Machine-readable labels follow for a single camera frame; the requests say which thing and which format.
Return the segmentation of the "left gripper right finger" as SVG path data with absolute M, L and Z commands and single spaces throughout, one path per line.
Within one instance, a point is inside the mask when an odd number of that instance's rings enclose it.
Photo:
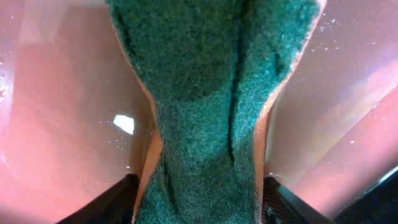
M 284 187 L 273 177 L 263 181 L 264 224 L 335 224 Z

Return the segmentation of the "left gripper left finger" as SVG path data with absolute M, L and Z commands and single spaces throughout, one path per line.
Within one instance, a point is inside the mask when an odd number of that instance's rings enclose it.
M 128 174 L 103 194 L 57 224 L 130 224 L 138 188 L 138 176 Z

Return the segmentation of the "orange and green sponge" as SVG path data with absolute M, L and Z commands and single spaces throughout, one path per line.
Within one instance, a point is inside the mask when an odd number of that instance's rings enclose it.
M 107 2 L 162 141 L 136 223 L 257 223 L 254 130 L 319 15 L 314 0 Z

